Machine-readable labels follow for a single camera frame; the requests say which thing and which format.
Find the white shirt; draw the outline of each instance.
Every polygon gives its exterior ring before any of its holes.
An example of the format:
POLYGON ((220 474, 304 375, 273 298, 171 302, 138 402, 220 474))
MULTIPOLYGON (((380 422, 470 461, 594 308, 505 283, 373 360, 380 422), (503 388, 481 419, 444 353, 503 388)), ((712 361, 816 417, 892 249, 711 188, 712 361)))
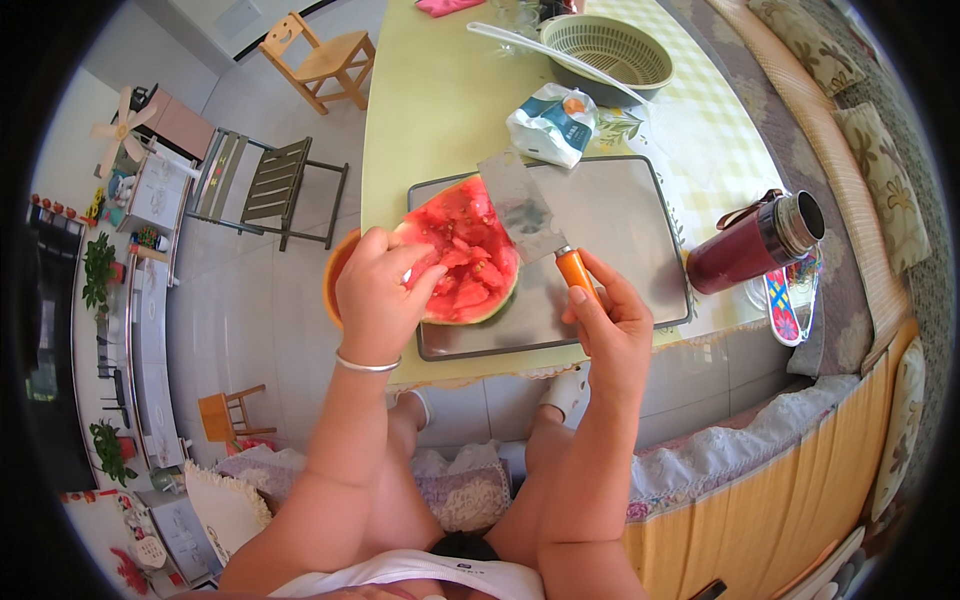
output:
POLYGON ((534 569, 503 561, 471 561, 420 550, 391 550, 335 573, 306 573, 271 596, 302 598, 340 588, 436 579, 487 593, 497 600, 546 600, 534 569))

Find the hand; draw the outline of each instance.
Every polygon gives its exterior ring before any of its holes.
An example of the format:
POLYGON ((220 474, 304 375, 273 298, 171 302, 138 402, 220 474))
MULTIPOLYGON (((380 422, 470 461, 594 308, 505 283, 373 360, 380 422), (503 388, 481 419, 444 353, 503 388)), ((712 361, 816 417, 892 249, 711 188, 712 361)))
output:
POLYGON ((371 228, 360 238, 337 279, 344 322, 341 356, 371 367, 397 360, 446 267, 428 268, 410 290, 402 283, 403 274, 432 250, 429 244, 405 245, 382 228, 371 228))
POLYGON ((605 286, 597 288, 604 306, 584 288, 571 287, 570 304, 561 316, 564 323, 580 323, 580 344, 591 359, 590 389, 603 397, 642 398, 653 346, 653 314, 613 267, 583 248, 577 250, 587 270, 605 286))

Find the television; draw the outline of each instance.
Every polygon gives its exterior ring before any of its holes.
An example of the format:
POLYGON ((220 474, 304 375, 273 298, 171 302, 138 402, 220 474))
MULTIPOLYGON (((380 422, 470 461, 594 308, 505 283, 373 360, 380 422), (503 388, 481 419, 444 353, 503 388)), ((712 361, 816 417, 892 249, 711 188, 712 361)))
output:
POLYGON ((74 282, 84 226, 31 205, 25 237, 20 358, 27 414, 54 489, 97 488, 77 407, 73 368, 74 282))

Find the thermos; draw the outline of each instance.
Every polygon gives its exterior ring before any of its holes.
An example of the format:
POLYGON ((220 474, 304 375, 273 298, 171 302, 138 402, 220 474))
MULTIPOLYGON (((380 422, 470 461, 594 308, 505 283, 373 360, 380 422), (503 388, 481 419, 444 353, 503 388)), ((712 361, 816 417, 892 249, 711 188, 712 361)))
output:
POLYGON ((747 208, 724 215, 720 233, 686 259, 690 284, 715 294, 800 260, 824 238, 824 215, 809 192, 778 189, 747 208))

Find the green colander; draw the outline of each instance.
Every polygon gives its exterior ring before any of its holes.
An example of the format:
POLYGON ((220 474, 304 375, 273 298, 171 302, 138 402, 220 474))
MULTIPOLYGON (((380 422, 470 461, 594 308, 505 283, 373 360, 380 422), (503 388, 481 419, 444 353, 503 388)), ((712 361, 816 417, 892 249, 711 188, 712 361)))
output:
MULTIPOLYGON (((604 71, 650 99, 673 79, 673 61, 663 46, 632 25, 605 16, 572 14, 540 24, 540 43, 604 71)), ((550 59, 557 81, 579 87, 598 105, 627 107, 636 100, 586 72, 550 59)))

